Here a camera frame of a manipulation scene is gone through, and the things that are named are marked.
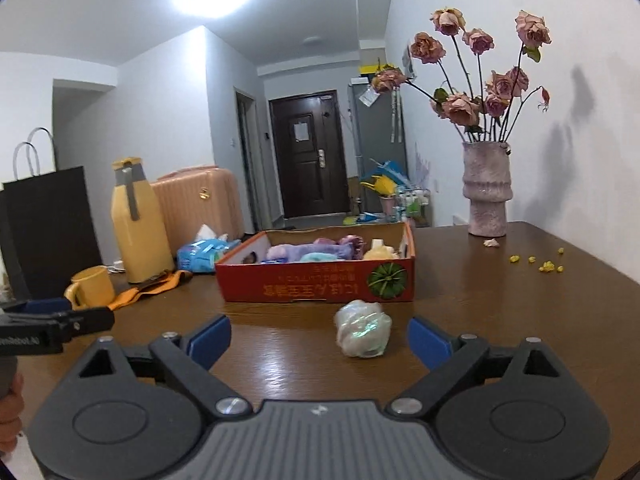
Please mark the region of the person's left hand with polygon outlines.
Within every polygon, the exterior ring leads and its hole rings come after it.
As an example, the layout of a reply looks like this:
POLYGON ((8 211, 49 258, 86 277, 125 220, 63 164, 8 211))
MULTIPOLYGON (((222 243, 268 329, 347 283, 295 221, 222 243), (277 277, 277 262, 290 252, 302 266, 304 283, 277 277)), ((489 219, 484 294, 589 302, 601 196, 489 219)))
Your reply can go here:
POLYGON ((17 372, 8 394, 0 401, 0 451, 12 453, 17 446, 17 437, 23 429, 21 414, 25 403, 23 398, 24 376, 17 372))

